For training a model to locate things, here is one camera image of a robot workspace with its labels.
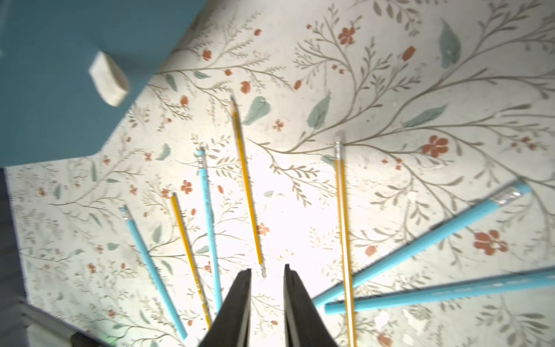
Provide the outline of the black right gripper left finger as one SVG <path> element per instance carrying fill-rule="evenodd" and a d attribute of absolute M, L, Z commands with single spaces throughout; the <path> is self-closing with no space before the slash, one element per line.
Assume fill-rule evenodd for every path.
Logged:
<path fill-rule="evenodd" d="M 249 345 L 251 314 L 251 270 L 240 271 L 200 347 Z"/>

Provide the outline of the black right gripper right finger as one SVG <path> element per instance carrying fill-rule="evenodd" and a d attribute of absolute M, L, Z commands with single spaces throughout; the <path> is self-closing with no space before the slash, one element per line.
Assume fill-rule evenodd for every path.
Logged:
<path fill-rule="evenodd" d="M 286 346 L 337 346 L 299 274 L 285 265 L 283 303 Z"/>

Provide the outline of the teal drawer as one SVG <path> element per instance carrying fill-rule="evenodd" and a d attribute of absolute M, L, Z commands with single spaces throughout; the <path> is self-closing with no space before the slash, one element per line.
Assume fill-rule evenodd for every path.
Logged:
<path fill-rule="evenodd" d="M 3 1 L 1 165 L 96 154 L 205 8 L 204 1 Z M 89 69 L 108 54 L 130 82 L 113 107 Z"/>

